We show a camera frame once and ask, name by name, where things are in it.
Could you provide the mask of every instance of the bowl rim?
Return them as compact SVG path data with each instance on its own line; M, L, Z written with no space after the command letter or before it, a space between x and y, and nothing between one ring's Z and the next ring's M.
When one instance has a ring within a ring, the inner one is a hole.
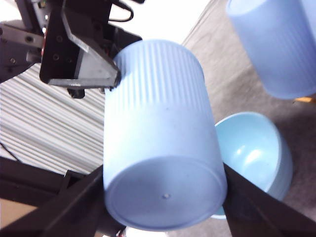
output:
M263 115L261 113L253 112L253 111L243 111L243 112L238 112L238 113L235 113L235 114L232 114L232 115L229 115L229 116L223 118L222 120L218 121L215 124L215 127L217 127L221 123L225 122L226 120L229 120L231 118L238 117L238 116L244 116L244 115L246 115L246 116L255 116L255 117L260 117L260 118L264 119L271 126L271 128L272 128L272 130L273 130L273 132L274 132L274 134L275 134L275 136L277 138L277 141L278 141L278 157L277 157L276 168L274 170L273 179L269 183L269 185L267 185L267 188L263 190L264 192L268 193L270 188L272 187L276 177L277 177L278 171L280 169L282 153L283 153L283 150L282 150L282 143L283 143L283 141L282 141L281 134L280 134L277 126L267 116L265 116L265 115ZM215 218L215 219L226 219L226 215L213 214L212 218Z

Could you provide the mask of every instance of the gray carpet floor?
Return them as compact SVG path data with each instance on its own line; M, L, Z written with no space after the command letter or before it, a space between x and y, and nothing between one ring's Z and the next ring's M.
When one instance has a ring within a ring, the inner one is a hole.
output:
M316 105L268 95L225 14L226 0L211 0L184 42L202 64L215 121L241 112L269 117L287 140L294 175L284 202L316 221ZM229 237L227 221L208 219L171 237Z

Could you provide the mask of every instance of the small hole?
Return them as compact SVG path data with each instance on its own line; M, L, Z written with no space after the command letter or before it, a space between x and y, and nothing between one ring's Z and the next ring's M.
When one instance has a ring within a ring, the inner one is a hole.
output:
M162 198L163 198L163 199L169 199L170 197L171 197L170 194L164 194L164 195L162 195Z
M25 41L27 42L27 43L32 43L33 42L33 37L31 37L31 36L26 36L25 37Z
M63 41L63 38L62 38L62 36L57 36L56 40L57 40L57 42L61 43Z
M57 53L55 53L55 54L53 55L53 60L54 60L54 61L59 60L59 55L58 55Z

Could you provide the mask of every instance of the light blue bowl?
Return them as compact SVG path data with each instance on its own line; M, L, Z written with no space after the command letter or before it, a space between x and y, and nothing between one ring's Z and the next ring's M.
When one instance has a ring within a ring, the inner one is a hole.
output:
M251 183L282 200L291 184L290 150L277 127L255 112L231 115L216 125L223 162ZM225 219L221 207L216 219Z

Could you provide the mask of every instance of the black cable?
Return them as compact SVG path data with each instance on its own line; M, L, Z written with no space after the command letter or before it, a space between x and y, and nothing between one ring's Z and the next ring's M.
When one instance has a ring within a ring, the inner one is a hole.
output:
M15 156L2 142L0 142L0 145L13 157L15 158L18 162L22 163L22 161Z
M125 3L121 2L120 0L112 0L112 4L124 9L124 10L127 10L130 12L130 16L129 18L126 18L126 19L109 19L109 21L115 21L115 22L127 22L127 21L130 21L131 19L133 19L134 17L134 11L133 9L126 5Z

